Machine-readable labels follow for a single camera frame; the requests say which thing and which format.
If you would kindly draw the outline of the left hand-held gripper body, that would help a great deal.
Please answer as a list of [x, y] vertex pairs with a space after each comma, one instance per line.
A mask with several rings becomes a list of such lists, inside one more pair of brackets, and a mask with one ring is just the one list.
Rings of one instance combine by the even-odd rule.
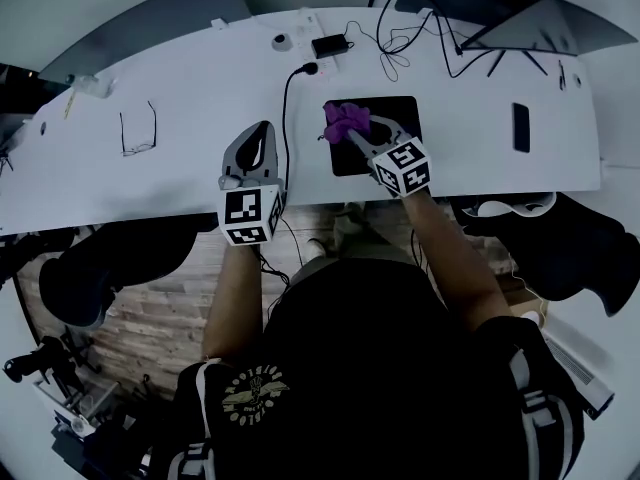
[[265, 169], [243, 174], [225, 169], [219, 178], [218, 221], [231, 246], [270, 242], [284, 209], [284, 181]]

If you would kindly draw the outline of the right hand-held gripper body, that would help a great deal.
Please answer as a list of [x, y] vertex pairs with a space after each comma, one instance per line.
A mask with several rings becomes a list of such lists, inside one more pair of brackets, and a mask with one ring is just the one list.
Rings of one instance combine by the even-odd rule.
[[431, 181], [430, 157], [417, 137], [375, 156], [371, 163], [378, 182], [394, 196], [409, 196]]

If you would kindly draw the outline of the black mat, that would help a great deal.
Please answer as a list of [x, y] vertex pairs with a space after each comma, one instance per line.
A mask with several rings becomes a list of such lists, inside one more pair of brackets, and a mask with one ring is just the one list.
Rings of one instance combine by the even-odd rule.
[[[351, 103], [360, 108], [366, 108], [371, 115], [393, 120], [411, 137], [422, 139], [417, 102], [413, 96], [351, 98], [328, 100], [328, 103], [336, 107]], [[378, 150], [391, 143], [392, 132], [386, 126], [372, 122], [370, 132], [362, 133], [362, 136], [375, 150]], [[335, 176], [346, 177], [370, 173], [366, 157], [349, 140], [343, 139], [338, 144], [330, 144], [329, 150], [332, 172]]]

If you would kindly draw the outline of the purple cloth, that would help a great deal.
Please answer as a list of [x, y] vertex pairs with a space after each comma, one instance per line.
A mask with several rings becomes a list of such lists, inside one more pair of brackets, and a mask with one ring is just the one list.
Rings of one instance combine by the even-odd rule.
[[330, 144], [338, 144], [349, 137], [351, 130], [368, 137], [371, 132], [370, 110], [359, 107], [354, 103], [342, 103], [336, 105], [327, 102], [323, 106], [326, 119], [324, 138]]

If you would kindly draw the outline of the person's right forearm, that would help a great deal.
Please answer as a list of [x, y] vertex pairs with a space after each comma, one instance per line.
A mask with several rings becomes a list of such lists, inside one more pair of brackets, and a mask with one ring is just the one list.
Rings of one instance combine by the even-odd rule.
[[425, 192], [402, 199], [447, 309], [474, 331], [496, 317], [511, 317], [489, 265]]

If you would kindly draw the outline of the person's left forearm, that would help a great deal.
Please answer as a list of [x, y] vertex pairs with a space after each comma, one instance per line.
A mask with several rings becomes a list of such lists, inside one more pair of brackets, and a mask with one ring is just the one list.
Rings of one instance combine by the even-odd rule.
[[250, 246], [228, 246], [203, 331], [202, 356], [243, 359], [263, 332], [261, 264]]

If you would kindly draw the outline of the black-framed eyeglasses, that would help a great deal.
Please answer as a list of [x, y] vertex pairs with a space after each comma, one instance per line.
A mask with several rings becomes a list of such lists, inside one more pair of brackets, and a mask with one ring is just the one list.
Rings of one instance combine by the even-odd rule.
[[132, 111], [120, 112], [119, 121], [123, 157], [135, 156], [157, 146], [157, 112], [149, 100]]

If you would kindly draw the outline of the black smartphone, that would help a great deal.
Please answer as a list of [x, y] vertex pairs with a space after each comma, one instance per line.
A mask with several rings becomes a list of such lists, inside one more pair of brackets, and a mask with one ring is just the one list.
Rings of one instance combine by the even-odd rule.
[[513, 148], [528, 154], [531, 150], [529, 108], [520, 103], [512, 104]]

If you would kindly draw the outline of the white power strip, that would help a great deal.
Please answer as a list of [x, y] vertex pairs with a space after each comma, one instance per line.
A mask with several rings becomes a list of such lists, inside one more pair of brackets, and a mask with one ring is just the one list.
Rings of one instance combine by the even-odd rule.
[[318, 65], [318, 75], [330, 78], [338, 73], [335, 58], [330, 56], [317, 59], [312, 48], [312, 41], [325, 36], [317, 15], [308, 8], [297, 12], [294, 27], [294, 39], [300, 58], [304, 63], [315, 62]]

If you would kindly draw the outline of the black padded office chair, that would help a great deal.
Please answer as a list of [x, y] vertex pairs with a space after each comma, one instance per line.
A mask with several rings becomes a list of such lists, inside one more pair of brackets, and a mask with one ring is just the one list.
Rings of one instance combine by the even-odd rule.
[[42, 265], [42, 303], [68, 326], [95, 329], [118, 292], [171, 274], [217, 227], [215, 213], [107, 223]]

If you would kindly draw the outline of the large grey monitor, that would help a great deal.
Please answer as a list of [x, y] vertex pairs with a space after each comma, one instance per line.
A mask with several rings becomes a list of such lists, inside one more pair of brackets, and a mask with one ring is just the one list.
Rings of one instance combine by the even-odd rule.
[[245, 0], [146, 0], [105, 22], [66, 49], [39, 74], [68, 85], [164, 42], [251, 17]]

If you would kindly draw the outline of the clear plastic bag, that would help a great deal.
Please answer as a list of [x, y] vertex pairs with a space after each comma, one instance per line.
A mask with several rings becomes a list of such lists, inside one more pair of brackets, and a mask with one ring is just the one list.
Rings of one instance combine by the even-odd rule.
[[99, 99], [108, 98], [116, 85], [116, 79], [109, 75], [70, 75], [68, 82], [74, 91]]

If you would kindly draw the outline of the black mesh office chair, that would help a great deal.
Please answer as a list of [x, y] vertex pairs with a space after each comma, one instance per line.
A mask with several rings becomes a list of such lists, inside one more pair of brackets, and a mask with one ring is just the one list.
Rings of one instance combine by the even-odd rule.
[[563, 193], [460, 196], [449, 203], [463, 231], [498, 239], [544, 299], [589, 290], [612, 317], [640, 285], [640, 239]]

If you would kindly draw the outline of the black monitor with stand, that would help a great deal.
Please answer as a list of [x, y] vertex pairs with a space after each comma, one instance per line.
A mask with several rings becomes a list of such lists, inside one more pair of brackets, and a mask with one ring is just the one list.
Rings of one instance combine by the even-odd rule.
[[638, 41], [607, 19], [566, 0], [489, 0], [482, 11], [484, 27], [462, 43], [463, 51], [578, 57]]

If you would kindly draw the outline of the white flat appliance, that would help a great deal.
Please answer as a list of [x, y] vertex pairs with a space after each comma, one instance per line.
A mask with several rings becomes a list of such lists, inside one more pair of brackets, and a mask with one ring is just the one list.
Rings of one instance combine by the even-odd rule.
[[587, 366], [581, 356], [582, 352], [586, 352], [587, 356], [597, 355], [599, 348], [554, 315], [545, 316], [530, 310], [521, 318], [527, 318], [539, 327], [551, 354], [572, 379], [583, 411], [592, 421], [596, 421], [615, 397], [615, 393]]

